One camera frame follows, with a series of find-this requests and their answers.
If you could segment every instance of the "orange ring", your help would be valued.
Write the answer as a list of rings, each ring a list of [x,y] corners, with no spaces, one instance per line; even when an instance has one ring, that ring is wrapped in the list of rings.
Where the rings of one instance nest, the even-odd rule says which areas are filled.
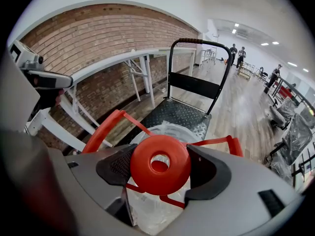
[[[155,171],[151,159],[159,154],[168,156],[170,165],[165,172]],[[131,176],[139,188],[152,195],[168,195],[179,190],[190,175],[190,156],[177,139],[155,135],[143,140],[134,150],[130,161]]]

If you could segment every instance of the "brick wall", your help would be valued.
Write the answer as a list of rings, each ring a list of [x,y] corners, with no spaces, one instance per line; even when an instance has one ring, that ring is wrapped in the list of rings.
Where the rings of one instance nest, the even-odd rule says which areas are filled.
[[[162,13],[121,4],[98,4],[57,15],[30,31],[21,41],[44,56],[45,69],[71,75],[102,59],[132,49],[170,47],[180,37],[197,38],[198,32]],[[179,46],[196,47],[194,44]],[[166,77],[166,57],[151,58],[153,83]],[[174,56],[174,70],[189,66],[189,55]],[[142,78],[136,78],[139,90]],[[80,82],[77,97],[98,119],[134,95],[124,64],[117,64]],[[52,117],[74,136],[82,129],[61,107]],[[65,144],[42,128],[38,136],[49,146],[63,150]]]

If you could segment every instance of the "metal diamond plate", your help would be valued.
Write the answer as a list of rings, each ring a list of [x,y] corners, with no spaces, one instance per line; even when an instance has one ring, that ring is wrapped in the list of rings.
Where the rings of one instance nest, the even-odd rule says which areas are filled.
[[[178,101],[167,99],[163,100],[155,109],[153,109],[141,123],[146,128],[150,128],[161,125],[164,120],[188,128],[202,140],[204,140],[206,136],[210,123],[210,117],[206,118],[204,112]],[[117,144],[117,146],[129,144],[141,131],[140,128],[135,127]]]

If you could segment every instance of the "plastic wrap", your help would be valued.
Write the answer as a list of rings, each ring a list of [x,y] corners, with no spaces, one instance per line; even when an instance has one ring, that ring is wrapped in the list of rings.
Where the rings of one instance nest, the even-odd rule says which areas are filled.
[[[303,117],[305,123],[309,126],[310,129],[315,128],[315,117],[310,113],[310,110],[305,107],[300,113],[301,117]]]
[[[289,131],[284,138],[286,146],[279,150],[287,165],[291,165],[295,161],[303,149],[310,143],[312,137],[312,132],[304,119],[299,114],[295,114],[292,118]]]
[[[269,167],[273,172],[279,175],[284,181],[292,185],[291,166],[287,165],[282,155],[277,151],[273,155],[272,162]]]
[[[284,127],[285,126],[284,117],[273,106],[270,105],[269,108],[270,108],[271,118],[277,123],[279,127]]]
[[[284,117],[285,121],[289,121],[295,114],[294,109],[297,106],[295,103],[289,98],[285,98],[283,104],[277,108],[277,111]]]
[[[195,143],[200,141],[200,138],[189,129],[167,121],[163,121],[162,125],[151,127],[149,130],[155,134],[172,136],[181,142]],[[142,131],[131,141],[131,144],[138,144],[148,137],[149,135]],[[158,155],[154,157],[154,160],[159,160],[169,165],[169,159],[166,156]],[[136,185],[132,177],[128,183]],[[185,193],[189,189],[190,178],[188,178],[182,188],[168,195],[168,197],[184,203]],[[183,212],[182,208],[161,201],[159,196],[139,193],[130,189],[127,189],[127,195],[134,225],[138,225],[142,231],[149,235],[158,234]]]

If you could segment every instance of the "wooden floor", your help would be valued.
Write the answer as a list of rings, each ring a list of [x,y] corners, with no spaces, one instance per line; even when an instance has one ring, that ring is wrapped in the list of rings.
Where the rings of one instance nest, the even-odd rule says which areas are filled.
[[[205,63],[202,68],[195,67],[193,76],[216,84],[222,80],[225,70],[220,61]],[[154,88],[155,103],[158,105],[166,96],[166,83]],[[230,70],[222,93],[217,100],[211,115],[209,129],[205,139],[219,138],[227,135],[240,140],[244,156],[261,163],[263,157],[273,149],[280,140],[282,131],[272,130],[267,112],[271,101],[263,92],[264,86],[255,76],[248,81],[237,75],[235,66]],[[173,97],[203,110],[208,110],[212,102],[206,97],[173,88]],[[143,95],[141,102],[134,101],[127,105],[126,110],[131,116],[141,121],[152,110],[150,96]],[[121,121],[107,136],[112,144],[117,144],[134,127],[126,119]],[[228,152],[226,143],[211,145],[210,148]]]

